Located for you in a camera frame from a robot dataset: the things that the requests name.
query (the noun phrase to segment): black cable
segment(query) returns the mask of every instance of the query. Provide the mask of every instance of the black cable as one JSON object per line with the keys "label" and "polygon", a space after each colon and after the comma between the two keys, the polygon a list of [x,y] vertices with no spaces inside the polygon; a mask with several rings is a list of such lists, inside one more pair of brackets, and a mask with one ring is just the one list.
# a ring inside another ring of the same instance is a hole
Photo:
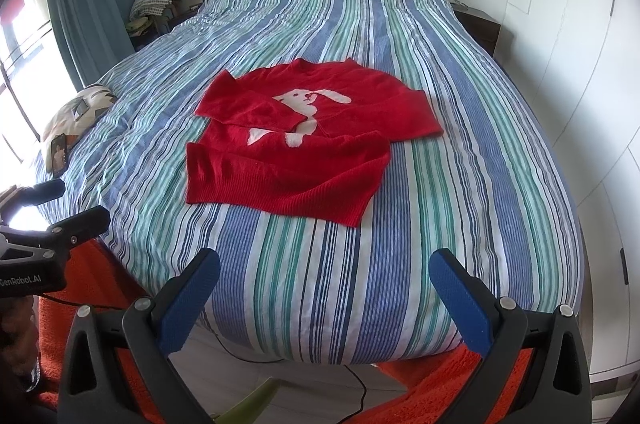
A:
{"label": "black cable", "polygon": [[91,305],[92,307],[97,309],[126,310],[121,307],[112,307],[111,305],[94,305],[93,303],[74,303],[72,301],[66,301],[63,299],[54,298],[53,296],[49,296],[48,294],[40,294],[39,296],[41,298],[48,299],[49,301],[52,301],[54,303],[60,303],[60,305],[69,305],[72,307],[81,307],[82,305]]}
{"label": "black cable", "polygon": [[358,382],[360,383],[360,385],[362,387],[362,397],[360,398],[360,409],[358,409],[357,411],[354,411],[353,413],[347,415],[343,419],[338,420],[338,422],[336,424],[342,424],[343,422],[347,422],[347,420],[349,420],[351,417],[357,415],[358,413],[362,413],[362,411],[364,410],[364,398],[367,396],[367,387],[363,383],[362,379],[359,378],[358,374],[356,374],[353,370],[351,370],[346,364],[344,365],[344,367],[348,371],[350,371],[351,375],[353,375],[353,377],[355,377],[358,380]]}
{"label": "black cable", "polygon": [[276,360],[251,360],[251,359],[242,359],[242,357],[238,357],[236,356],[236,354],[234,354],[233,352],[229,351],[229,349],[225,346],[225,343],[222,342],[222,340],[220,339],[220,337],[213,331],[213,329],[211,329],[211,332],[213,332],[213,335],[216,337],[216,339],[218,340],[218,343],[220,343],[220,346],[222,346],[222,348],[225,349],[225,352],[227,354],[229,354],[230,356],[234,356],[236,359],[242,360],[244,362],[252,362],[253,364],[273,364],[274,362],[283,362],[283,360],[285,359],[276,359]]}

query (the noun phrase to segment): folded clothes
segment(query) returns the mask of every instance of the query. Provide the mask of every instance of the folded clothes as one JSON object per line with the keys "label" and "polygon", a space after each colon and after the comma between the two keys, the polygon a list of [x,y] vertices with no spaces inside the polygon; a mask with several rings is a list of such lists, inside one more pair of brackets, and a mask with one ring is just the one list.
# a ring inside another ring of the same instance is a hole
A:
{"label": "folded clothes", "polygon": [[441,135],[423,91],[343,62],[222,71],[196,109],[187,202],[245,205],[355,227],[382,181],[390,142]]}

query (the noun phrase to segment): rabbit ear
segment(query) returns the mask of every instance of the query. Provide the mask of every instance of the rabbit ear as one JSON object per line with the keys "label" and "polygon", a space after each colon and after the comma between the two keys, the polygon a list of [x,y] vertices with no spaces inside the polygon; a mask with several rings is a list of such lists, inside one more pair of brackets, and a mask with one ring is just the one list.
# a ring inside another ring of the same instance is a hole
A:
{"label": "rabbit ear", "polygon": [[322,89],[322,90],[314,90],[314,93],[316,94],[322,94],[322,96],[328,97],[331,100],[334,100],[336,103],[351,103],[351,98],[348,98],[347,96],[343,96],[342,94],[335,92],[333,90],[327,90],[327,89]]}

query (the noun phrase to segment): screw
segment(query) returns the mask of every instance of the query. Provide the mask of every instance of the screw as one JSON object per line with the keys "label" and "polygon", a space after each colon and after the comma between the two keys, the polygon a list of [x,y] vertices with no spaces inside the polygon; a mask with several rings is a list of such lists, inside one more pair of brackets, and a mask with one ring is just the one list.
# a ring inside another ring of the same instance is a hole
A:
{"label": "screw", "polygon": [[138,298],[136,302],[133,303],[133,306],[136,310],[147,310],[151,306],[151,300],[149,298]]}
{"label": "screw", "polygon": [[91,307],[89,305],[82,305],[81,308],[78,309],[78,317],[86,318],[91,312]]}
{"label": "screw", "polygon": [[502,307],[503,309],[513,310],[514,308],[516,308],[516,306],[518,306],[516,302],[514,302],[514,300],[509,298],[508,296],[500,298],[500,307]]}
{"label": "screw", "polygon": [[561,305],[559,311],[566,318],[574,315],[574,310],[569,305]]}

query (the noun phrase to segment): striped bedsheet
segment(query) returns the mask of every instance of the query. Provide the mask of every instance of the striped bedsheet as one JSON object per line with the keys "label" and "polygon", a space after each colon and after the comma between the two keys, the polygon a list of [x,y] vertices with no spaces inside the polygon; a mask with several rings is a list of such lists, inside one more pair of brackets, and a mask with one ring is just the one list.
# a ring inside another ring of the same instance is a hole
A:
{"label": "striped bedsheet", "polygon": [[[185,145],[206,125],[193,111],[212,77],[294,58],[353,58],[425,90],[444,137],[392,145],[356,229],[185,204]],[[108,208],[106,244],[151,292],[199,248],[217,250],[222,275],[200,324],[229,340],[323,363],[446,350],[459,337],[427,270],[440,247],[524,308],[577,308],[582,250],[559,170],[446,0],[206,0],[102,82],[120,100],[73,149],[67,193],[42,211],[54,221]]]}

